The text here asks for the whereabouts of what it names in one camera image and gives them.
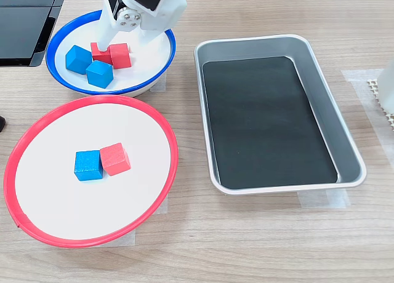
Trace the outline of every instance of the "silver tray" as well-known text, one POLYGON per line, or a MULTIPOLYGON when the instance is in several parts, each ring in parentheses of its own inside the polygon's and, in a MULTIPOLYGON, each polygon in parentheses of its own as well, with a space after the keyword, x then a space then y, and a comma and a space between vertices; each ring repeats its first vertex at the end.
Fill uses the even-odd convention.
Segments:
POLYGON ((306 39, 297 35, 286 34, 260 38, 206 41, 195 49, 195 62, 209 173, 211 181, 220 191, 225 194, 242 195, 310 189, 350 188, 358 186, 364 181, 366 178, 364 161, 334 101, 315 54, 306 39), (293 62, 332 163, 337 171, 336 182, 302 185, 289 183, 281 186, 267 186, 265 184, 260 188, 241 189, 230 189, 221 184, 209 119, 203 66, 208 62, 268 57, 287 57, 293 62))

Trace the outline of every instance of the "red cube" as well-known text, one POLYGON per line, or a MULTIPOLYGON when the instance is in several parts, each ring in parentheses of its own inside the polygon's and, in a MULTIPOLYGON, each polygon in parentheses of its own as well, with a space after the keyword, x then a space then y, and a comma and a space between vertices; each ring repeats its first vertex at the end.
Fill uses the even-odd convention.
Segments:
POLYGON ((115 69, 131 67, 129 48, 126 43, 110 45, 112 65, 115 69))
POLYGON ((111 52, 109 48, 107 51, 99 51, 97 43, 91 43, 90 47, 92 49, 93 60, 99 60, 103 63, 109 63, 112 65, 111 52))
POLYGON ((100 150, 101 162, 109 175, 116 175, 131 168, 129 157, 121 143, 100 150))

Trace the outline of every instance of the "blue bowl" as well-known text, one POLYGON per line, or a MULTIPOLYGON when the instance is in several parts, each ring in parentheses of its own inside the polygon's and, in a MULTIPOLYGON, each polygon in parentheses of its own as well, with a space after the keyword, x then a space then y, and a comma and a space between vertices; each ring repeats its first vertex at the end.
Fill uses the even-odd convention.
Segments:
POLYGON ((171 47, 171 52, 170 52, 170 57, 166 63, 166 65, 164 66, 163 69, 161 69, 160 72, 158 72, 156 75, 154 75, 152 78, 150 78, 149 80, 136 85, 136 86, 132 86, 129 88, 125 88, 125 89, 121 89, 121 90, 114 90, 114 91, 108 91, 108 92, 99 92, 99 91, 91 91, 91 90, 86 90, 86 89, 81 89, 78 88, 74 85, 71 85, 70 83, 66 82, 58 73, 57 69, 56 69, 56 65, 55 65, 55 54, 56 51, 60 45, 60 43, 62 43, 62 41, 64 40, 64 38, 70 34, 73 30, 75 30, 76 28, 85 25, 86 23, 90 23, 90 22, 94 22, 96 20, 100 19, 101 16, 101 10, 98 11, 93 11, 90 12, 88 14, 82 15, 74 20, 72 20, 71 22, 69 22, 67 25, 65 25, 63 28, 61 28, 56 34, 55 36, 52 38, 52 40, 50 41, 49 45, 48 45, 48 49, 47 49, 47 55, 46 55, 46 62, 47 62, 47 67, 49 72, 52 74, 52 76, 58 80, 58 82, 60 82, 61 84, 63 84, 65 87, 68 87, 72 90, 78 91, 78 92, 82 92, 83 94, 92 94, 92 95, 96 95, 96 94, 125 94, 128 92, 133 92, 136 90, 139 90, 149 84, 151 84, 153 81, 157 80, 170 66, 170 64, 172 63, 174 56, 175 56, 175 51, 177 48, 177 44, 175 41, 175 36, 173 34, 173 32, 171 30, 167 30, 166 34, 167 37, 169 39, 170 42, 170 47, 171 47))

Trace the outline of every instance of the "wooden block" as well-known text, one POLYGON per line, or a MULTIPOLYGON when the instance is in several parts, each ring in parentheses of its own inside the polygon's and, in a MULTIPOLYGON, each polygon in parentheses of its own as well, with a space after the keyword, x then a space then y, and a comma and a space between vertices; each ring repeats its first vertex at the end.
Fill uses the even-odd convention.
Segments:
POLYGON ((104 170, 111 176, 131 168, 129 157, 121 143, 102 148, 100 155, 104 170))
POLYGON ((110 53, 114 69, 131 67, 129 48, 126 43, 110 45, 110 53))
POLYGON ((92 49, 93 60, 99 60, 103 63, 109 63, 112 65, 111 52, 109 48, 107 51, 99 51, 97 43, 91 43, 90 47, 92 49))
POLYGON ((106 88, 113 80, 112 66, 95 60, 87 69, 87 81, 89 84, 100 88, 106 88))
POLYGON ((92 52, 77 45, 66 54, 66 69, 81 75, 86 74, 86 69, 92 62, 92 52))
POLYGON ((100 151, 76 152, 74 173, 80 181, 102 179, 103 165, 100 151))

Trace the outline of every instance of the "tray rim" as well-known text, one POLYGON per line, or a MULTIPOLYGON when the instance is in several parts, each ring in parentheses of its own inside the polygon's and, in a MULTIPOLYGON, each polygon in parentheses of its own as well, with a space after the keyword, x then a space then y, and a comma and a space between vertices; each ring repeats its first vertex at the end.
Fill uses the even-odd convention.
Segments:
POLYGON ((247 194, 262 194, 262 193, 280 193, 280 192, 294 192, 294 191, 306 191, 312 189, 337 189, 337 188, 353 188, 362 184, 367 176, 367 168, 361 157, 360 152, 354 142, 352 134, 349 131, 349 128, 346 125, 346 122, 340 112, 340 109, 334 100, 334 96, 331 93, 330 88, 328 87, 327 80, 323 75, 323 72, 320 68, 320 65, 316 59, 315 53, 310 45, 310 43, 303 37, 296 35, 296 34, 279 34, 279 35, 271 35, 271 36, 262 36, 262 37, 252 37, 252 38, 235 38, 235 39, 215 39, 204 41, 196 46, 194 50, 195 56, 195 63, 196 63, 196 71, 197 71, 197 78, 198 78, 198 92, 199 92, 199 100, 200 100, 200 107, 201 107, 201 116, 203 120, 203 129, 204 129, 204 139, 206 145, 206 154, 207 154, 207 161, 209 167, 209 176, 213 185, 221 192, 228 194, 228 195, 247 195, 247 194), (321 80, 323 81, 324 87, 328 93, 328 97, 332 106, 334 107, 334 111, 336 112, 336 116, 339 119, 339 122, 346 134, 347 140, 352 147, 352 150, 356 156, 357 162, 360 166, 360 174, 359 176, 351 182, 346 183, 320 183, 320 184, 307 184, 307 185, 287 185, 287 186, 269 186, 269 187, 260 187, 260 188, 245 188, 245 189, 229 189, 224 187, 220 184, 220 181, 216 177, 215 171, 215 161, 213 159, 214 148, 212 147, 211 143, 211 134, 209 131, 209 124, 208 124, 208 110, 206 108, 206 93, 204 90, 204 81, 203 81, 203 73, 202 67, 204 64, 200 63, 199 60, 199 51, 202 47, 207 44, 213 43, 223 43, 223 42, 236 42, 236 41, 255 41, 255 40, 262 40, 262 39, 279 39, 279 38, 295 38, 303 43, 308 48, 309 54, 313 59, 316 69, 318 70, 318 74, 320 75, 321 80))

